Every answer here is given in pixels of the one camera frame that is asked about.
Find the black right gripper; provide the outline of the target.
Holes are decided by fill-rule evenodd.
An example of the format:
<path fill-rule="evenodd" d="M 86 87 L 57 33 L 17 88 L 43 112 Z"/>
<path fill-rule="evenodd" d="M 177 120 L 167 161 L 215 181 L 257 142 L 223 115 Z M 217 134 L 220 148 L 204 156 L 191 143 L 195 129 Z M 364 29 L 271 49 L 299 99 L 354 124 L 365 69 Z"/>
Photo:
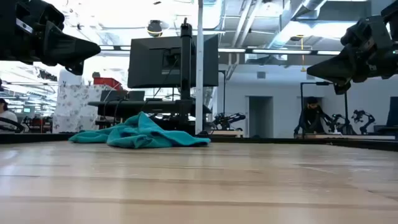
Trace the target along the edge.
<path fill-rule="evenodd" d="M 354 83 L 368 78 L 388 79 L 398 75 L 398 25 L 396 16 L 370 16 L 347 28 L 340 39 L 343 50 L 307 69 L 311 76 L 333 83 L 337 95 L 344 95 Z"/>

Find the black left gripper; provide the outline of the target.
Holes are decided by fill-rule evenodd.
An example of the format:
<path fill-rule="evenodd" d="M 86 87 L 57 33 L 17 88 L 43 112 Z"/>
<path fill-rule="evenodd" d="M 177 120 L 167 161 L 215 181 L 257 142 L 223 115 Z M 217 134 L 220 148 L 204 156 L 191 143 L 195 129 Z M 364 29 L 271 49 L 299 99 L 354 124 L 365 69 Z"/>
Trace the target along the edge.
<path fill-rule="evenodd" d="M 0 60 L 59 64 L 74 75 L 83 75 L 85 60 L 101 52 L 98 44 L 65 34 L 52 22 L 33 34 L 16 33 L 13 2 L 0 0 Z"/>

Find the teal microfibre towel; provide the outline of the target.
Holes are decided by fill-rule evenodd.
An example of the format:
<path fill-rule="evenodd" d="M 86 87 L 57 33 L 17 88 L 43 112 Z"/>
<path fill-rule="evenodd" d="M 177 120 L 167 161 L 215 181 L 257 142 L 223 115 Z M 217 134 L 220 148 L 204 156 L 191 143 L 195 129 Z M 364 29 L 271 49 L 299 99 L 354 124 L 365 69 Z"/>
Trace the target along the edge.
<path fill-rule="evenodd" d="M 79 144 L 103 143 L 126 149 L 195 147 L 207 146 L 211 142 L 208 138 L 198 138 L 185 131 L 164 130 L 143 112 L 110 128 L 79 132 L 69 141 Z"/>

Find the white container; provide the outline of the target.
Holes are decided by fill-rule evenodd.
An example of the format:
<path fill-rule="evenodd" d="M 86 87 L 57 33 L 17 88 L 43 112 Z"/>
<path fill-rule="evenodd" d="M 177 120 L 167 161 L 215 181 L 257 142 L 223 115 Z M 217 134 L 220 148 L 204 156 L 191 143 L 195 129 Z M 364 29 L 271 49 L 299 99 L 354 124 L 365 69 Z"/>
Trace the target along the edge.
<path fill-rule="evenodd" d="M 82 76 L 74 75 L 64 68 L 60 70 L 58 76 L 59 85 L 82 85 L 83 83 L 84 81 Z"/>

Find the yellow hanging pendant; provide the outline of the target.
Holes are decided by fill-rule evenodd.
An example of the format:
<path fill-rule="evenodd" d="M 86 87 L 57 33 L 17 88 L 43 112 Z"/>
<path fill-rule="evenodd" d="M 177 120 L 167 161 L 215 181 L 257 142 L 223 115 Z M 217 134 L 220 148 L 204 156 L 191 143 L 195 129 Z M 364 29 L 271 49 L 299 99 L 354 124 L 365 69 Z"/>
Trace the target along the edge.
<path fill-rule="evenodd" d="M 303 40 L 304 40 L 304 35 L 298 35 L 298 37 L 301 38 L 301 50 L 304 51 L 304 44 L 303 44 Z M 306 72 L 306 68 L 305 68 L 305 55 L 302 54 L 302 68 L 300 70 L 301 72 Z"/>

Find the red storage bin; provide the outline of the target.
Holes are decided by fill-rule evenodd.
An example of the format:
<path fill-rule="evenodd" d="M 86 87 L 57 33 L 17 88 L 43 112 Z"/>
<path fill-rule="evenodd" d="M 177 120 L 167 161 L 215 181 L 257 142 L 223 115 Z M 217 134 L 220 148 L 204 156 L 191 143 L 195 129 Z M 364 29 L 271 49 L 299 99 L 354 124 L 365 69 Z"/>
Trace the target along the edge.
<path fill-rule="evenodd" d="M 114 78 L 96 77 L 93 79 L 94 85 L 107 85 L 115 90 L 122 90 L 121 83 Z"/>

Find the person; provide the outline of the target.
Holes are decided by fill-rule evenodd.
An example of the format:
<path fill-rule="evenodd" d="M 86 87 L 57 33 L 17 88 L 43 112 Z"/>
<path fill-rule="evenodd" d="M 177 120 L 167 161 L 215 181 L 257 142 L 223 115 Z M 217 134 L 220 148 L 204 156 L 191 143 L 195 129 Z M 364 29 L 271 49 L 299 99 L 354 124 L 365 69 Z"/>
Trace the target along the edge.
<path fill-rule="evenodd" d="M 0 98 L 0 118 L 6 118 L 17 122 L 17 116 L 8 109 L 8 103 L 3 98 Z M 10 128 L 13 130 L 17 129 L 14 125 L 5 123 L 3 121 L 0 121 L 0 126 L 4 126 L 5 128 Z"/>
<path fill-rule="evenodd" d="M 294 134 L 298 134 L 299 129 L 302 129 L 304 134 L 325 134 L 322 120 L 331 122 L 332 118 L 322 110 L 318 99 L 310 96 L 307 98 L 307 104 L 302 109 Z"/>

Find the floral patterned cloth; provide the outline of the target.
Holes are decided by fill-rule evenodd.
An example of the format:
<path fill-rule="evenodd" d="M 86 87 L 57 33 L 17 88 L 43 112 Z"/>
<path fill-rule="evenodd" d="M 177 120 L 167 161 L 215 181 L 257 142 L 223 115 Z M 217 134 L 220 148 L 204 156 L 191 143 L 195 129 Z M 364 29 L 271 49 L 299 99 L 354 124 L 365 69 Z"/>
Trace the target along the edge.
<path fill-rule="evenodd" d="M 53 133 L 78 133 L 81 130 L 97 130 L 96 106 L 91 101 L 100 101 L 107 85 L 66 85 L 58 88 L 57 105 L 53 114 Z"/>

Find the black computer monitor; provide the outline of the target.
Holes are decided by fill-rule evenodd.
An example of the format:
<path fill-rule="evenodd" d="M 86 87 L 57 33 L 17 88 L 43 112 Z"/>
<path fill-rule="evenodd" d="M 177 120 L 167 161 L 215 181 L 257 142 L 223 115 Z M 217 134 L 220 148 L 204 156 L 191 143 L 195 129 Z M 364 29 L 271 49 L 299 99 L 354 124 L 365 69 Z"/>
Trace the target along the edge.
<path fill-rule="evenodd" d="M 203 85 L 218 86 L 218 35 L 204 35 Z M 181 38 L 132 39 L 127 86 L 175 88 L 180 86 Z"/>

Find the black ceiling dome lamp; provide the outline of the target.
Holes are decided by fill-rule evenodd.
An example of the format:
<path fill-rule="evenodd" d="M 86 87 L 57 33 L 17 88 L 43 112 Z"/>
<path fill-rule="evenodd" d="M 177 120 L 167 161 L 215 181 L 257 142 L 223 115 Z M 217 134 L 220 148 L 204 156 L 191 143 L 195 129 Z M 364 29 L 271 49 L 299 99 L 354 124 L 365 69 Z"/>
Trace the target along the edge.
<path fill-rule="evenodd" d="M 161 21 L 160 20 L 151 20 L 147 26 L 147 33 L 151 37 L 161 37 L 163 34 Z"/>

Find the black monitor stand pole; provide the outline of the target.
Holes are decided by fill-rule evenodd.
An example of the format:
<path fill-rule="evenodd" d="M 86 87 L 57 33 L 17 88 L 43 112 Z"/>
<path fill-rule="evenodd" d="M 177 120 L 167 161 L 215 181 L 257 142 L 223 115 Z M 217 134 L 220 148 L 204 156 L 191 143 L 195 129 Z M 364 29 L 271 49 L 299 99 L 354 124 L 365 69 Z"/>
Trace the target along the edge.
<path fill-rule="evenodd" d="M 185 17 L 180 27 L 180 124 L 188 123 L 188 112 L 192 104 L 190 99 L 191 54 L 192 54 L 192 26 Z"/>

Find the thin black stand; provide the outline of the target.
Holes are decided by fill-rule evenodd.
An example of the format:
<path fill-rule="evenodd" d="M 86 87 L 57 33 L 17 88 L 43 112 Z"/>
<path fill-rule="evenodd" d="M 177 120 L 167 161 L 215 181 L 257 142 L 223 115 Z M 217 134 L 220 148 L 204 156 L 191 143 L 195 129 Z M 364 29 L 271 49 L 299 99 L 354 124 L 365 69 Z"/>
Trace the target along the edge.
<path fill-rule="evenodd" d="M 225 114 L 226 114 L 226 109 L 225 109 L 225 105 L 226 105 L 226 97 L 225 97 L 225 94 L 226 94 L 226 70 L 219 70 L 218 72 L 221 73 L 223 76 L 222 100 L 223 100 L 223 116 L 225 116 Z"/>

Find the black metal frame stand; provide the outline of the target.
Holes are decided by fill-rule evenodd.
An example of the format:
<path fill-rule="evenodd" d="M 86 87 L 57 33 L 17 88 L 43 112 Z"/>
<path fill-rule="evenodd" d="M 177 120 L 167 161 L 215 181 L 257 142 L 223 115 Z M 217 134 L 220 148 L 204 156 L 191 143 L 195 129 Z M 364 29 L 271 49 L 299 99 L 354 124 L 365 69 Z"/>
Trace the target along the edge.
<path fill-rule="evenodd" d="M 304 106 L 307 104 L 307 98 L 309 97 L 304 97 L 303 96 L 303 86 L 304 85 L 316 85 L 316 86 L 329 86 L 329 85 L 332 85 L 332 83 L 330 83 L 330 82 L 326 82 L 326 81 L 323 81 L 323 82 L 302 82 L 301 84 L 300 84 L 300 105 L 301 105 L 301 112 L 302 112 L 302 109 L 304 108 Z M 344 109 L 345 109 L 345 115 L 343 116 L 344 118 L 345 118 L 345 124 L 346 124 L 346 134 L 348 134 L 349 133 L 349 127 L 350 127 L 350 121 L 349 121 L 349 119 L 348 119 L 348 97 L 347 97 L 347 94 L 345 93 L 344 95 L 344 103 L 345 103 L 345 105 L 344 105 Z M 322 120 L 322 124 L 323 123 L 325 123 L 328 127 L 329 127 L 329 125 L 330 125 L 330 122 L 328 122 L 328 121 L 325 121 L 325 120 Z"/>

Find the silver ceiling duct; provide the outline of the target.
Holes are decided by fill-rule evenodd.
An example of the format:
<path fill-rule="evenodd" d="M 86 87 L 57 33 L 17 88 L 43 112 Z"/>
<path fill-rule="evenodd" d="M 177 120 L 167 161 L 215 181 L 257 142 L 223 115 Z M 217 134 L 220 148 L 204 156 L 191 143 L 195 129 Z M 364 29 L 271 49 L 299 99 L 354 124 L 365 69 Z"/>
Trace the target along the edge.
<path fill-rule="evenodd" d="M 327 0 L 286 0 L 282 14 L 279 17 L 279 31 L 267 49 L 281 49 L 291 37 L 306 35 L 309 30 L 302 21 L 317 20 L 321 7 Z"/>

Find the black table edge rail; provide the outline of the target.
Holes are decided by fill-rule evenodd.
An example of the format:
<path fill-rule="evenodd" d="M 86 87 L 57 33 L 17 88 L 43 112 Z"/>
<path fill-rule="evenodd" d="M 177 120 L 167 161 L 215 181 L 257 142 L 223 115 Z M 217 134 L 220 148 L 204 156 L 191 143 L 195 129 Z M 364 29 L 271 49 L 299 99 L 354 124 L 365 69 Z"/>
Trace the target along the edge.
<path fill-rule="evenodd" d="M 34 142 L 66 141 L 73 134 L 0 134 L 0 144 L 18 144 Z M 232 138 L 232 137 L 210 137 L 212 142 L 217 143 L 259 143 L 259 144 L 321 144 L 341 147 L 354 147 L 361 149 L 372 149 L 380 151 L 398 152 L 398 141 L 393 140 L 367 140 L 367 139 L 287 139 L 287 138 Z"/>

